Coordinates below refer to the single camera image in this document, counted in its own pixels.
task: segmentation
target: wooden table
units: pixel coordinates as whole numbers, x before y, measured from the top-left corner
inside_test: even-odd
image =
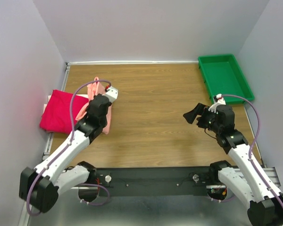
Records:
[[[72,65],[65,91],[73,93],[96,76],[119,90],[110,133],[101,134],[70,165],[87,161],[95,167],[205,166],[220,160],[234,164],[216,140],[182,116],[198,102],[211,105],[197,64]],[[244,107],[233,109],[236,128],[252,142]],[[51,150],[66,137],[55,134]],[[257,148],[254,155],[261,162]]]

